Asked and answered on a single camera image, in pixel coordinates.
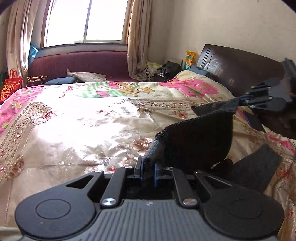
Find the dark grey plaid pants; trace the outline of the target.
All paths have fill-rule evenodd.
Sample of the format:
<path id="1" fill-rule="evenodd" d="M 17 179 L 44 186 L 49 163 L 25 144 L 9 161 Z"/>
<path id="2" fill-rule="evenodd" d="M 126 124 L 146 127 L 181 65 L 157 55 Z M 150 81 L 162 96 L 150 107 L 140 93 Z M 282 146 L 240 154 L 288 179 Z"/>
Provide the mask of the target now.
<path id="1" fill-rule="evenodd" d="M 144 174 L 153 175 L 155 164 L 160 164 L 185 174 L 204 171 L 264 192 L 281 161 L 269 145 L 262 145 L 235 164 L 226 158 L 233 139 L 233 115 L 242 105 L 234 98 L 193 107 L 195 118 L 169 125 L 156 134 L 144 155 Z"/>

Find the black flat tablet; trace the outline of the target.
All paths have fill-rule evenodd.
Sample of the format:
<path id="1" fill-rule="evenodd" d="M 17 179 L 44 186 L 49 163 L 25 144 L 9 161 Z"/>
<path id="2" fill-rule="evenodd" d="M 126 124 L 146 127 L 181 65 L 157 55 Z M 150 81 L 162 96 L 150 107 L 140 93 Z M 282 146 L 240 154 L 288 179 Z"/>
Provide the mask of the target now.
<path id="1" fill-rule="evenodd" d="M 261 124 L 260 120 L 257 118 L 257 116 L 250 114 L 246 111 L 243 111 L 243 114 L 245 116 L 246 121 L 250 125 L 250 127 L 252 127 L 253 129 L 255 129 L 257 131 L 261 131 L 261 132 L 265 133 L 265 129 L 264 129 L 263 125 Z"/>

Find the dark wooden headboard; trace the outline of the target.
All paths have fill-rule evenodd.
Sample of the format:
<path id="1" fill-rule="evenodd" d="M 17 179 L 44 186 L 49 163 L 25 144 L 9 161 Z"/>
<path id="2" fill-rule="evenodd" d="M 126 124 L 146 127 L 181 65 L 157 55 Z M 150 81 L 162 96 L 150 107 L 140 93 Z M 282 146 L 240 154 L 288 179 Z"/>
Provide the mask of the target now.
<path id="1" fill-rule="evenodd" d="M 197 61 L 197 68 L 226 87 L 234 97 L 245 95 L 250 87 L 269 78 L 283 80 L 281 62 L 243 50 L 206 44 Z M 251 109 L 261 124 L 288 138 L 295 138 L 295 102 L 288 96 L 283 111 Z"/>

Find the orange snack package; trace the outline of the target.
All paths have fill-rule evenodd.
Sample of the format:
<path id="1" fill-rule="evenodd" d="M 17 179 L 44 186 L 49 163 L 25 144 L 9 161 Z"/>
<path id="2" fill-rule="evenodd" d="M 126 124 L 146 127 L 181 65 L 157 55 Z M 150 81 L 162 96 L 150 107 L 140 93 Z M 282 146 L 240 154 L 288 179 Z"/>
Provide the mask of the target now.
<path id="1" fill-rule="evenodd" d="M 186 57 L 184 60 L 184 69 L 190 69 L 192 66 L 196 65 L 196 57 L 197 53 L 194 51 L 187 51 L 186 52 Z"/>

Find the floral satin bedspread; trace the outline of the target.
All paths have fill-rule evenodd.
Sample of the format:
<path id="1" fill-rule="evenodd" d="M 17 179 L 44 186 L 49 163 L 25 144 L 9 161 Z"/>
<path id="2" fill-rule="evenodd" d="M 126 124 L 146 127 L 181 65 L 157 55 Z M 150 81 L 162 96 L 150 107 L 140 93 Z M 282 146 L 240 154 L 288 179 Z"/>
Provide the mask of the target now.
<path id="1" fill-rule="evenodd" d="M 211 228 L 197 209 L 183 208 L 168 179 L 155 186 L 154 174 L 142 170 L 157 133 L 195 118 L 195 106 L 234 98 L 240 99 L 191 71 L 167 83 L 100 81 L 16 91 L 1 106 L 1 240 L 237 240 Z M 295 240 L 295 140 L 253 129 L 243 111 L 252 114 L 239 106 L 233 115 L 227 160 L 235 164 L 264 144 L 281 156 L 259 193 L 280 203 L 284 220 L 277 235 L 255 240 Z M 91 172 L 134 167 L 139 157 L 141 171 L 126 178 L 121 204 L 103 209 L 84 232 L 22 235 L 15 221 L 21 201 Z"/>

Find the black bag by bed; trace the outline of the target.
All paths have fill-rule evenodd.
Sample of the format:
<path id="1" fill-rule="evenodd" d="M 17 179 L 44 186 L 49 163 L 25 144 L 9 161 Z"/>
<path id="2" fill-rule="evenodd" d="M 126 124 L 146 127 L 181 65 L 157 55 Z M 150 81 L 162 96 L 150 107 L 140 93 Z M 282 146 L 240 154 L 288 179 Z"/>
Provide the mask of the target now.
<path id="1" fill-rule="evenodd" d="M 154 82 L 167 82 L 175 78 L 182 71 L 178 63 L 168 61 L 162 65 L 154 74 Z"/>

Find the blue pillow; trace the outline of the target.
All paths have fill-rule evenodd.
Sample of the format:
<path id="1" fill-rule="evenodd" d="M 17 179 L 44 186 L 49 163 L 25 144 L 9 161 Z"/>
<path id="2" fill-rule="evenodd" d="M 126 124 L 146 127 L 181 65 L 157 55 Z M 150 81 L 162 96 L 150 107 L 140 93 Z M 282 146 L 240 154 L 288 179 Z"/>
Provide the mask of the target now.
<path id="1" fill-rule="evenodd" d="M 75 77 L 63 77 L 49 80 L 45 85 L 61 85 L 61 84 L 72 84 L 79 82 Z"/>

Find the beige cloth on bench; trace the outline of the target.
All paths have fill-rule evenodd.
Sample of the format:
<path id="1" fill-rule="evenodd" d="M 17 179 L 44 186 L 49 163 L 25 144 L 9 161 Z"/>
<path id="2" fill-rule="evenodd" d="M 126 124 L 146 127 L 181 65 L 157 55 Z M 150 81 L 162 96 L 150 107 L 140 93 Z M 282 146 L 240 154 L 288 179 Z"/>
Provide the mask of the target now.
<path id="1" fill-rule="evenodd" d="M 82 82 L 100 82 L 107 81 L 106 76 L 91 72 L 73 72 L 67 69 L 67 76 L 73 77 Z"/>

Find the beige curtain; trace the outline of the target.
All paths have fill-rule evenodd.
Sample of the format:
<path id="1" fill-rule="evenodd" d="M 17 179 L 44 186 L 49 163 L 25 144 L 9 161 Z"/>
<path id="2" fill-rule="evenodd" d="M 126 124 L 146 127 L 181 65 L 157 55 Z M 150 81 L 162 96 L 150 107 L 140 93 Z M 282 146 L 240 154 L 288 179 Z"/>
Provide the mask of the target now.
<path id="1" fill-rule="evenodd" d="M 33 27 L 40 1 L 16 1 L 11 7 L 6 38 L 8 70 L 17 71 L 24 80 L 28 75 L 28 61 Z"/>
<path id="2" fill-rule="evenodd" d="M 147 80 L 151 9 L 151 0 L 132 1 L 127 42 L 127 66 L 130 78 L 141 82 Z"/>

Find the red gift bag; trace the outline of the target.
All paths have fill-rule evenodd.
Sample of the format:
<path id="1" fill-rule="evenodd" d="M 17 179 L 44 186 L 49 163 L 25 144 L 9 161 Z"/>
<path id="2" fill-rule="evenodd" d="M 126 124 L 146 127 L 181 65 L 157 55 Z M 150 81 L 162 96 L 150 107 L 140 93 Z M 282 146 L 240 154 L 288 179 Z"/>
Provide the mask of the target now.
<path id="1" fill-rule="evenodd" d="M 21 88 L 22 82 L 23 79 L 19 76 L 19 73 L 16 70 L 11 69 L 8 78 L 6 78 L 3 83 L 0 99 L 1 104 Z"/>

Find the maroon upholstered bench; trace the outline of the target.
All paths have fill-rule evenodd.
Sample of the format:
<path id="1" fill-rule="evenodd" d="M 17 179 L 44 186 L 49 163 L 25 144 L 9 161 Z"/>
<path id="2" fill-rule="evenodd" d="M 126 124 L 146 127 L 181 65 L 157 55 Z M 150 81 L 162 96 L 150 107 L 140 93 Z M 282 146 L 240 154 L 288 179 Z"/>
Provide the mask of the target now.
<path id="1" fill-rule="evenodd" d="M 73 52 L 36 58 L 28 76 L 44 75 L 52 80 L 66 77 L 67 70 L 102 74 L 108 81 L 136 82 L 128 73 L 127 53 L 120 51 Z"/>

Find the window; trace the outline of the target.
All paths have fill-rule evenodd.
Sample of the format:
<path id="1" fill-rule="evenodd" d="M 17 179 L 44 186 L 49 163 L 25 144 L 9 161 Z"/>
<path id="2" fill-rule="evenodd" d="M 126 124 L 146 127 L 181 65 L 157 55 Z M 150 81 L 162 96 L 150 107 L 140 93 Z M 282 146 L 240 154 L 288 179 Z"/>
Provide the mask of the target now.
<path id="1" fill-rule="evenodd" d="M 47 1 L 41 47 L 127 42 L 131 1 Z"/>

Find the left beige curtain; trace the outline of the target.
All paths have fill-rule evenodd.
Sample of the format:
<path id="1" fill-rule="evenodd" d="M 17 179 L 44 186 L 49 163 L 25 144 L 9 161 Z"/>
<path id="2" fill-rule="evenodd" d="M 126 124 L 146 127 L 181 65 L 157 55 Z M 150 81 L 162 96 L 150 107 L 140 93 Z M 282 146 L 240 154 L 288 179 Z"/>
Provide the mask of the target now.
<path id="1" fill-rule="evenodd" d="M 24 80 L 28 75 L 28 61 L 33 27 L 40 1 L 16 1 L 11 7 L 6 38 L 8 70 L 17 71 Z"/>

